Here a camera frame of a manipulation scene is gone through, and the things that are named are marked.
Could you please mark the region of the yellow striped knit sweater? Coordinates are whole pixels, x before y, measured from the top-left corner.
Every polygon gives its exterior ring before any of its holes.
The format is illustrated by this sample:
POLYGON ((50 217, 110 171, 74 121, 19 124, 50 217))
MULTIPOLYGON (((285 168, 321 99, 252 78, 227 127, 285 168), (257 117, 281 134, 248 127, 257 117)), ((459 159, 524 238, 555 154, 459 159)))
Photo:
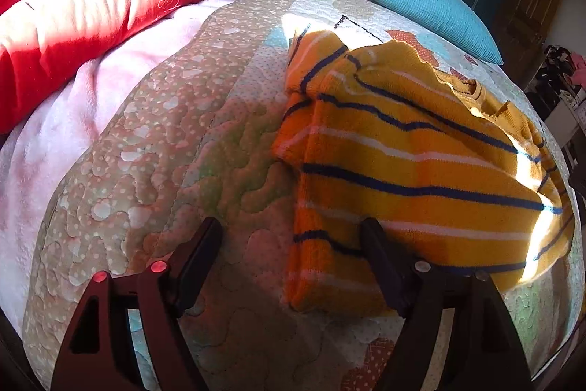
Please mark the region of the yellow striped knit sweater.
POLYGON ((501 291, 570 250, 575 218, 540 131, 476 80, 444 73, 398 41, 348 48, 331 31, 290 45, 286 112, 273 154, 296 177, 284 286, 296 311, 366 317, 385 300, 359 225, 501 291))

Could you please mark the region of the pile of clothes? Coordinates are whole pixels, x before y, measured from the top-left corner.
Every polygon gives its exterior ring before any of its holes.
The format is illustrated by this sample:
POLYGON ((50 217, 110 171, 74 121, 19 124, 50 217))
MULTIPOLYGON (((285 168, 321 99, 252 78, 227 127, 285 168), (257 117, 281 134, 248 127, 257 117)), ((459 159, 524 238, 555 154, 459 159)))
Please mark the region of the pile of clothes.
POLYGON ((576 107, 585 98, 581 84, 573 79, 584 67, 583 56, 576 52, 561 45, 546 47, 544 59, 526 87, 526 96, 541 120, 546 120, 562 99, 576 107))

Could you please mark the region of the pink fleece blanket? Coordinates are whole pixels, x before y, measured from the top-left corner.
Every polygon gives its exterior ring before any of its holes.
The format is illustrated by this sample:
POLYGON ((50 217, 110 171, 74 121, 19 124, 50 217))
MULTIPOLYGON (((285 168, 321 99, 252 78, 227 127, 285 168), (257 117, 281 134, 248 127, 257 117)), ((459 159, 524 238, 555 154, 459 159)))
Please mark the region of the pink fleece blanket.
POLYGON ((278 16, 238 0, 179 9, 81 66, 1 150, 1 307, 56 346, 99 270, 137 272, 203 217, 226 236, 191 310, 281 314, 291 178, 270 147, 284 112, 278 16))

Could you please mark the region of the quilted heart-pattern bedspread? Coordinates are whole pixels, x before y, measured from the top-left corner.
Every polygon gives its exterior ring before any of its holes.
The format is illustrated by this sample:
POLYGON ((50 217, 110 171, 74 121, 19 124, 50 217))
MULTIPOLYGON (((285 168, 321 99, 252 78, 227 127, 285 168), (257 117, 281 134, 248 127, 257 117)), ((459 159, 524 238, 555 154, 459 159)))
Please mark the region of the quilted heart-pattern bedspread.
POLYGON ((406 42, 535 117, 502 69, 367 0, 236 0, 133 88, 60 181, 41 222, 22 340, 49 386, 67 325, 98 270, 136 273, 225 228, 219 260, 180 327, 212 390, 364 390, 402 326, 285 304, 293 177, 270 147, 285 110, 292 36, 333 29, 350 47, 406 42))

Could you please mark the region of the blue knit cushion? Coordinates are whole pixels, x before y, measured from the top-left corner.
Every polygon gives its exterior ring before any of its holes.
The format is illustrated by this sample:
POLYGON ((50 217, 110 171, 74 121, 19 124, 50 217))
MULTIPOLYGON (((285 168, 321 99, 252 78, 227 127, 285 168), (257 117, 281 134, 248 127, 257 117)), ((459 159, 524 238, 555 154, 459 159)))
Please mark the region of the blue knit cushion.
POLYGON ((374 0, 444 38, 476 59, 504 61, 489 29, 462 0, 374 0))

